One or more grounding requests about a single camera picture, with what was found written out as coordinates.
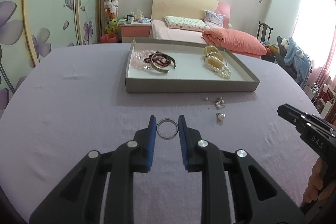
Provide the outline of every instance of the floral pillow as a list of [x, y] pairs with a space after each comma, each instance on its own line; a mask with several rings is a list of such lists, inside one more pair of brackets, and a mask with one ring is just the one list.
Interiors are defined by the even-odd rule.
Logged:
[[170, 29], [181, 29], [197, 32], [203, 32], [210, 29], [210, 27], [200, 19], [165, 16], [165, 20], [168, 28]]
[[216, 14], [212, 11], [205, 10], [204, 22], [211, 28], [223, 28], [225, 15]]

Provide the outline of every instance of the cardboard tray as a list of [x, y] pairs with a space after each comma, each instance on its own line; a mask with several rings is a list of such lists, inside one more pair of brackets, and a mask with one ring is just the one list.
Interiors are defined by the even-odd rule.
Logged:
[[[206, 44], [182, 41], [135, 38], [128, 55], [126, 91], [130, 93], [183, 93], [183, 92], [246, 92], [255, 91], [260, 80], [232, 52], [218, 47], [227, 60], [231, 78], [223, 79], [204, 67], [203, 51]], [[167, 67], [168, 73], [150, 69], [142, 71], [131, 65], [137, 51], [164, 52], [176, 61], [176, 68]]]

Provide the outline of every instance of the jewelry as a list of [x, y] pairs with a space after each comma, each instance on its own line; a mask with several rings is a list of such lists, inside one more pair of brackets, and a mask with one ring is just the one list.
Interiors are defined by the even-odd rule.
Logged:
[[[163, 136], [163, 135], [160, 133], [160, 131], [159, 131], [160, 125], [162, 125], [164, 122], [170, 122], [170, 123], [172, 123], [172, 124], [176, 127], [176, 131], [175, 131], [175, 133], [174, 133], [173, 135], [166, 137], [166, 136]], [[178, 126], [177, 122], [175, 122], [174, 120], [169, 119], [169, 118], [162, 119], [162, 120], [159, 121], [159, 122], [157, 123], [157, 125], [156, 125], [156, 132], [157, 132], [157, 134], [158, 134], [161, 138], [163, 138], [163, 139], [165, 139], [165, 140], [171, 140], [171, 139], [173, 139], [173, 138], [177, 135], [178, 131], [179, 131], [179, 126]]]
[[217, 113], [216, 117], [221, 122], [223, 122], [225, 120], [225, 114], [224, 113]]
[[213, 102], [218, 110], [221, 110], [225, 107], [223, 97], [219, 97], [217, 100], [210, 102]]
[[153, 53], [154, 51], [149, 50], [135, 52], [134, 56], [131, 59], [131, 65], [138, 70], [144, 70], [144, 71], [149, 70], [151, 66], [145, 63], [142, 59], [148, 57]]
[[[154, 52], [154, 53], [150, 54], [149, 57], [143, 59], [144, 62], [150, 64], [151, 63], [152, 55], [154, 55], [156, 53], [161, 53], [161, 52]], [[161, 55], [160, 56], [156, 56], [153, 59], [153, 61], [154, 61], [154, 63], [156, 63], [160, 67], [168, 67], [171, 64], [171, 60], [170, 59], [166, 59], [165, 57], [163, 57]]]
[[231, 77], [231, 71], [228, 68], [227, 61], [215, 46], [205, 47], [204, 54], [204, 66], [207, 69], [216, 72], [220, 77], [225, 79], [229, 79]]
[[168, 54], [164, 54], [164, 53], [161, 53], [161, 52], [157, 52], [157, 53], [154, 53], [151, 57], [151, 66], [154, 70], [157, 70], [159, 72], [163, 72], [163, 73], [168, 73], [169, 70], [167, 69], [161, 69], [155, 62], [154, 62], [154, 59], [157, 57], [157, 56], [162, 56], [164, 57], [165, 59], [168, 59], [170, 60], [171, 62], [174, 63], [174, 69], [176, 68], [176, 61], [174, 60], [174, 58], [172, 58], [171, 56], [169, 56]]
[[219, 52], [219, 49], [217, 49], [217, 48], [216, 48], [215, 46], [213, 46], [213, 45], [206, 46], [206, 47], [204, 48], [204, 55], [207, 55], [207, 54], [212, 53], [212, 52], [214, 52], [214, 53]]

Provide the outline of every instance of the nightstand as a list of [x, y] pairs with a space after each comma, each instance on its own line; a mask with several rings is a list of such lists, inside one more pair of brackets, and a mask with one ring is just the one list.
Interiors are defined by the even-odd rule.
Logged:
[[151, 26], [151, 23], [120, 24], [121, 42], [132, 43], [135, 37], [149, 37]]

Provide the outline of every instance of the red trash bin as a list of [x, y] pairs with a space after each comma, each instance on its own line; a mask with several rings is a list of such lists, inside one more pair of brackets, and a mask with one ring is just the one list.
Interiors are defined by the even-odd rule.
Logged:
[[117, 42], [118, 42], [118, 36], [115, 33], [104, 34], [100, 38], [100, 43], [117, 43]]

